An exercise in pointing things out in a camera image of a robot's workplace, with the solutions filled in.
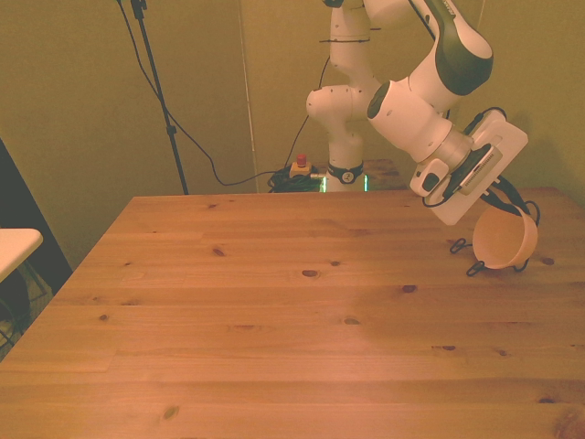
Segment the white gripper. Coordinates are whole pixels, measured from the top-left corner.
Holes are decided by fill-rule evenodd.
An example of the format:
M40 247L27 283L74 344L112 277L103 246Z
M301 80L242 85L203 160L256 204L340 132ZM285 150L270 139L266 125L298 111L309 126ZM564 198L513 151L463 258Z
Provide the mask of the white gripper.
M423 205L445 224L456 224L485 195L485 202L519 216L530 215L527 203L507 179L504 170L527 145L527 134L509 123L502 112L487 112L464 137L471 142L463 161L425 198ZM502 201L490 186L502 192Z

